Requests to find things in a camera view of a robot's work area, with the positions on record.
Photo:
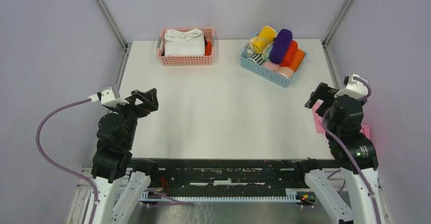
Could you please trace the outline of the yellow towel with grey pattern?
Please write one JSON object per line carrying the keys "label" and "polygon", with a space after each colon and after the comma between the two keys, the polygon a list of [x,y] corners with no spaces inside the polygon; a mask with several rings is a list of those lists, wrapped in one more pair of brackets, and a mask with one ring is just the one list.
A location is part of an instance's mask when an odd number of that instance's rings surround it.
{"label": "yellow towel with grey pattern", "polygon": [[257,39],[254,42],[254,52],[255,53],[262,53],[265,48],[274,41],[277,33],[275,29],[273,29],[271,26],[264,26],[256,36]]}

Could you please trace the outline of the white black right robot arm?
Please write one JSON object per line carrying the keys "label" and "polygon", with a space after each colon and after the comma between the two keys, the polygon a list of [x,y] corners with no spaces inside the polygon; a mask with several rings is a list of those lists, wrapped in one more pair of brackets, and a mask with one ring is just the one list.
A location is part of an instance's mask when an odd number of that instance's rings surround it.
{"label": "white black right robot arm", "polygon": [[320,83],[305,107],[321,100],[317,114],[330,152],[340,167],[349,193],[347,205],[332,187],[316,159],[308,159],[293,174],[299,187],[310,187],[333,223],[386,223],[378,190],[378,159],[373,142],[361,132],[365,94],[354,90],[342,93]]}

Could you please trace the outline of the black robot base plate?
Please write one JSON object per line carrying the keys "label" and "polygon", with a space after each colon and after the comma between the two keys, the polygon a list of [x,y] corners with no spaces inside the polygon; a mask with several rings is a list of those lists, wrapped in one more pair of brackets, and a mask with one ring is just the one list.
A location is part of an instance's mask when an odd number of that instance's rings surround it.
{"label": "black robot base plate", "polygon": [[284,197],[306,189],[316,159],[155,159],[149,187],[169,197]]}

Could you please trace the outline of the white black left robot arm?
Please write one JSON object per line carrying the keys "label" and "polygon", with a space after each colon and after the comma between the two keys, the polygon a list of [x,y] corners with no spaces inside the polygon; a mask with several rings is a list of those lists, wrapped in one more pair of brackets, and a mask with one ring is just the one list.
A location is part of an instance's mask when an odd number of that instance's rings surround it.
{"label": "white black left robot arm", "polygon": [[[131,214],[147,187],[159,183],[157,163],[139,160],[133,169],[127,168],[132,159],[132,146],[138,119],[157,111],[157,89],[146,92],[133,90],[129,97],[121,98],[114,86],[104,87],[90,96],[99,101],[110,113],[98,122],[97,149],[89,181],[92,191],[89,215],[84,223],[128,223]],[[125,190],[117,195],[124,177],[129,174]]]}

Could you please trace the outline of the purple cloth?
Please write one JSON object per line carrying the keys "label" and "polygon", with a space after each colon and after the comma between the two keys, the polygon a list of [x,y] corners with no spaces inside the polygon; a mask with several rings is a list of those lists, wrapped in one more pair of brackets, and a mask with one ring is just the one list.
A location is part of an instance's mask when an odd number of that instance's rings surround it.
{"label": "purple cloth", "polygon": [[269,60],[272,63],[280,64],[283,61],[292,40],[292,32],[288,29],[281,29],[273,42]]}

